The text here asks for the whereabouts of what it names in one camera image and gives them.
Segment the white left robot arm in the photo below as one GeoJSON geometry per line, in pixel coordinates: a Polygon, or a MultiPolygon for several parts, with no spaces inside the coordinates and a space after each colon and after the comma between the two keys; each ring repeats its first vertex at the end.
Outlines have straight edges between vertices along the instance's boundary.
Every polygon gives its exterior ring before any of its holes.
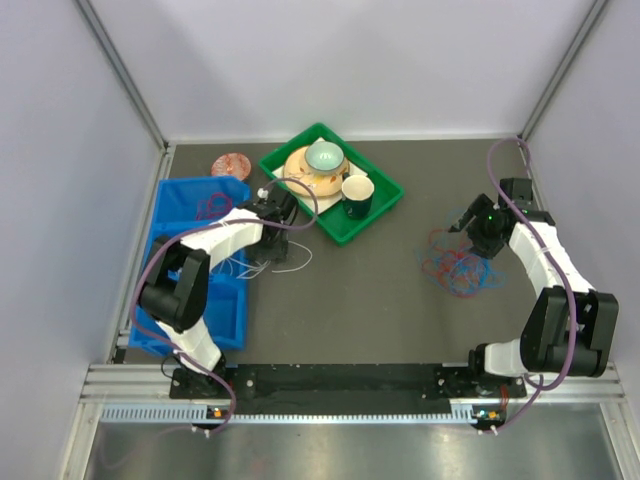
{"type": "Polygon", "coordinates": [[[160,236],[152,244],[136,304],[167,335],[180,364],[193,373],[192,384],[205,396],[220,394],[227,382],[224,355],[204,319],[210,273],[244,249],[253,261],[284,260],[297,205],[291,193],[274,187],[205,229],[176,241],[160,236]]]}

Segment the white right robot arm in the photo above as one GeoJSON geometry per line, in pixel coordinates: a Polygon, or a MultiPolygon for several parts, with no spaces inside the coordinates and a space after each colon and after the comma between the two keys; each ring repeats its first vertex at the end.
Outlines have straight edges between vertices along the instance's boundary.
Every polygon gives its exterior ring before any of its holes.
{"type": "Polygon", "coordinates": [[[491,260],[509,248],[531,282],[536,303],[521,335],[469,353],[466,380],[487,396],[504,378],[565,373],[599,377],[607,366],[619,303],[595,289],[573,265],[547,211],[534,207],[531,180],[503,178],[496,201],[479,195],[450,227],[465,233],[474,255],[491,260]]]}

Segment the beige patterned bowl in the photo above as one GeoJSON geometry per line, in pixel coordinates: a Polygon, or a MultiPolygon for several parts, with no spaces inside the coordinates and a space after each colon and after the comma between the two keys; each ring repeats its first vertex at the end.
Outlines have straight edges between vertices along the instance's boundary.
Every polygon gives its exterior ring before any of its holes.
{"type": "Polygon", "coordinates": [[[301,147],[289,155],[284,163],[282,177],[295,178],[311,189],[317,197],[336,194],[342,185],[342,175],[350,170],[349,162],[344,160],[337,171],[328,175],[316,173],[305,159],[308,146],[301,147]]]}

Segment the red patterned small plate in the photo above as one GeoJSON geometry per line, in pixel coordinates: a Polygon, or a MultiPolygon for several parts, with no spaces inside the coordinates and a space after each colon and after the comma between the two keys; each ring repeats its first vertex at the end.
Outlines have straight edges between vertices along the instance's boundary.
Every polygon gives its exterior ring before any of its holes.
{"type": "Polygon", "coordinates": [[[251,173],[249,158],[239,152],[219,156],[211,165],[210,174],[214,177],[233,176],[240,181],[248,179],[251,173]]]}

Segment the light teal bowl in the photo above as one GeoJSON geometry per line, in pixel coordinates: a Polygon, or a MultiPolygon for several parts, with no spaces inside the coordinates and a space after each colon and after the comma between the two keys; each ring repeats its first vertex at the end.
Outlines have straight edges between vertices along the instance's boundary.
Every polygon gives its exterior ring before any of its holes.
{"type": "Polygon", "coordinates": [[[333,142],[316,141],[307,148],[304,158],[313,172],[329,175],[335,173],[342,165],[344,152],[333,142]]]}

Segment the green plastic tray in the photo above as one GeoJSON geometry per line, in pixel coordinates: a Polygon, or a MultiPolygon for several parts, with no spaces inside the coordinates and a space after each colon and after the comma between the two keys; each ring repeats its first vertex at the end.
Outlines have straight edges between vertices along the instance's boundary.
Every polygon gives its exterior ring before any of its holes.
{"type": "Polygon", "coordinates": [[[320,207],[317,225],[338,245],[343,246],[370,227],[382,215],[392,209],[404,196],[404,189],[378,166],[362,155],[353,145],[342,139],[323,123],[315,123],[271,153],[258,163],[269,178],[281,175],[287,157],[296,149],[308,146],[313,141],[324,139],[338,144],[346,158],[373,181],[375,191],[372,197],[371,210],[364,219],[351,219],[338,200],[327,208],[320,207]]]}

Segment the dark green mug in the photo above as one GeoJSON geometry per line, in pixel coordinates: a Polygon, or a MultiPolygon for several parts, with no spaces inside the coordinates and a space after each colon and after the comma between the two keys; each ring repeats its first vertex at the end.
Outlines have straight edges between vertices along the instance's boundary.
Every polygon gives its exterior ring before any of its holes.
{"type": "Polygon", "coordinates": [[[343,175],[341,194],[346,215],[355,220],[364,219],[372,206],[375,185],[365,175],[343,175]]]}

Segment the blue plastic bin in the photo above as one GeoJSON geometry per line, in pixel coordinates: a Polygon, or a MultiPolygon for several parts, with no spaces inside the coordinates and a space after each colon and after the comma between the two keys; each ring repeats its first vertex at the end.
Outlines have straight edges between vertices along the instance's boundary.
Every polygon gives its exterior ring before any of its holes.
{"type": "MultiPolygon", "coordinates": [[[[231,177],[197,177],[163,180],[154,204],[145,246],[148,258],[153,241],[222,218],[231,208],[250,198],[250,188],[231,177]]],[[[224,351],[242,350],[248,322],[248,281],[241,277],[248,260],[243,251],[217,266],[211,273],[204,312],[205,324],[215,343],[224,351]]]]}

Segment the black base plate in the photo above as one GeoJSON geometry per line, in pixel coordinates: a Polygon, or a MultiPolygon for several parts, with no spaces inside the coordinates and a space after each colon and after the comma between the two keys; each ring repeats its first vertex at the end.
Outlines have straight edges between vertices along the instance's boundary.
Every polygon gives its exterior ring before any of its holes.
{"type": "Polygon", "coordinates": [[[441,364],[240,364],[221,376],[241,414],[443,413],[451,399],[510,397],[505,380],[441,364]]]}

